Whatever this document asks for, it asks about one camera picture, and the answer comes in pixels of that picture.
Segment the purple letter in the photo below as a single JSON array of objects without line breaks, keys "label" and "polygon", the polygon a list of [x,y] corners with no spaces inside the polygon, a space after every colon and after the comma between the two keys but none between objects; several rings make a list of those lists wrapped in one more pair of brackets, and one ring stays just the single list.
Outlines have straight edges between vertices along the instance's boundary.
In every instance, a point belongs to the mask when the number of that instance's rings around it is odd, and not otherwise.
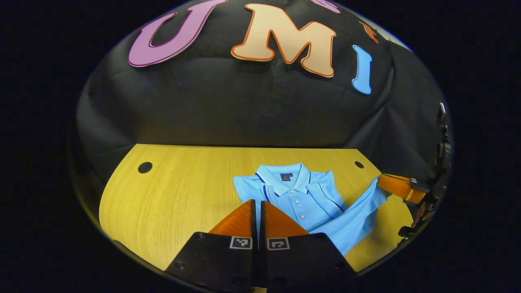
[{"label": "purple letter", "polygon": [[163,62],[181,53],[195,38],[199,35],[203,25],[218,4],[227,2],[228,0],[210,0],[196,4],[190,8],[191,11],[179,29],[177,35],[170,41],[159,45],[152,46],[152,38],[156,34],[163,22],[172,18],[176,13],[165,15],[141,30],[129,53],[129,64],[134,67],[144,67],[156,63]]},{"label": "purple letter", "polygon": [[326,0],[311,0],[311,2],[320,5],[325,9],[329,9],[334,13],[340,14],[340,10],[338,10],[338,7],[333,3],[327,2]]}]

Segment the black background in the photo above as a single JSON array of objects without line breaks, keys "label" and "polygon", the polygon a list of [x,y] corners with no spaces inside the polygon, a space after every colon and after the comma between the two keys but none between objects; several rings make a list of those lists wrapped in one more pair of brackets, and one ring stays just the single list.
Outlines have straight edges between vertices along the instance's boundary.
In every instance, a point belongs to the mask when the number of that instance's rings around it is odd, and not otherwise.
[{"label": "black background", "polygon": [[[5,54],[0,291],[171,292],[176,285],[122,254],[89,221],[68,179],[65,142],[90,72],[126,34],[177,6],[141,3],[2,4]],[[489,1],[363,1],[346,6],[408,45],[438,80],[453,113],[452,183],[439,212],[398,256],[350,291],[516,291],[514,199],[519,101],[519,7]]]}]

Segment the polo shirt collar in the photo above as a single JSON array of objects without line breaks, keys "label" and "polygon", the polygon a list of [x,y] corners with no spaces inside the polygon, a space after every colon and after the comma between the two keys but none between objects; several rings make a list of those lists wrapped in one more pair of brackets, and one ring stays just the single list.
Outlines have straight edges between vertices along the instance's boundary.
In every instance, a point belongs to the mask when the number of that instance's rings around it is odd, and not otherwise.
[{"label": "polo shirt collar", "polygon": [[[286,185],[278,179],[274,173],[298,173],[295,185],[293,187]],[[280,196],[294,189],[300,193],[307,193],[306,185],[311,180],[311,172],[303,164],[287,165],[287,166],[266,166],[261,165],[255,173],[262,182],[273,186],[275,194]]]}]

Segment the light blue polo shirt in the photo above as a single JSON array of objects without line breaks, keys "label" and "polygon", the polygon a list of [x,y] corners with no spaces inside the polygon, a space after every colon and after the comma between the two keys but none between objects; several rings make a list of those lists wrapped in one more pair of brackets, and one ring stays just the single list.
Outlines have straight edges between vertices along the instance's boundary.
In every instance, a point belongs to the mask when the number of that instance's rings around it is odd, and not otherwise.
[{"label": "light blue polo shirt", "polygon": [[303,164],[261,165],[253,176],[233,178],[241,201],[256,202],[257,232],[261,223],[260,203],[268,201],[306,231],[326,233],[342,254],[374,228],[376,209],[387,200],[387,193],[376,187],[377,181],[375,178],[348,208],[334,185],[332,171],[310,172]]}]

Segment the letter m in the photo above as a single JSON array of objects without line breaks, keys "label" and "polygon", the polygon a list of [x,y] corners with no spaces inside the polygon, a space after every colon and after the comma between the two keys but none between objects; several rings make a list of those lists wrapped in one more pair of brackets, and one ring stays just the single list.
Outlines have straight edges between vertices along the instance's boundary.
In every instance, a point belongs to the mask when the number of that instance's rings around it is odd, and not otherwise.
[{"label": "letter m", "polygon": [[302,67],[324,77],[333,76],[331,50],[337,34],[332,29],[316,21],[298,29],[284,10],[271,5],[247,4],[246,9],[253,11],[252,21],[244,42],[231,50],[234,57],[272,60],[275,51],[268,46],[272,34],[287,64],[293,63],[309,45],[307,56],[301,60]]}]

